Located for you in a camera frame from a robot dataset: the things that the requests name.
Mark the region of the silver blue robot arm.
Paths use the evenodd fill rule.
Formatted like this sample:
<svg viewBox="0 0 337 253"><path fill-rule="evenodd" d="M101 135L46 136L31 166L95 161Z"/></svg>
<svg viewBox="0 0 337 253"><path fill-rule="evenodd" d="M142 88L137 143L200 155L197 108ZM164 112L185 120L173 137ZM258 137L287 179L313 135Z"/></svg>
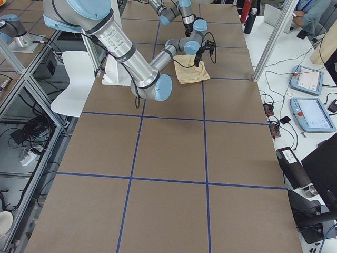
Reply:
<svg viewBox="0 0 337 253"><path fill-rule="evenodd" d="M182 18L185 27L185 36L189 37L193 31L193 24L196 20L196 15L192 13L191 1L172 1L172 7L167 7L163 1L148 0L140 1L144 4L149 4L156 11L162 25L167 26L177 17Z"/></svg>
<svg viewBox="0 0 337 253"><path fill-rule="evenodd" d="M204 51L216 51L215 40L206 40L207 22L197 18L191 1L177 1L167 8L161 1L146 1L156 11L160 22L168 25L181 16L185 37L166 42L159 54L147 62L114 19L111 1L43 1L44 22L53 29L95 36L117 63L124 66L132 79L131 90L139 99L165 101L172 92L171 77L161 70L173 60L177 52L194 55L199 65Z"/></svg>

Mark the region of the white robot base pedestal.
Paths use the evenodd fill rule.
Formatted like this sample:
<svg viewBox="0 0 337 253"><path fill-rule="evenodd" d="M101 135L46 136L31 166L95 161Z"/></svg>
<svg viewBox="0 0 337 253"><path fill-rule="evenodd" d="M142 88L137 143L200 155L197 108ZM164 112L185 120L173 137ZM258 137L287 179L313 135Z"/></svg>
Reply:
<svg viewBox="0 0 337 253"><path fill-rule="evenodd" d="M111 8L114 12L114 21L119 25L120 28L122 28L121 16L117 2L117 0L112 0ZM108 56L105 64L102 84L115 86L131 85L131 77L125 68L121 64L117 63L116 60L110 55Z"/></svg>

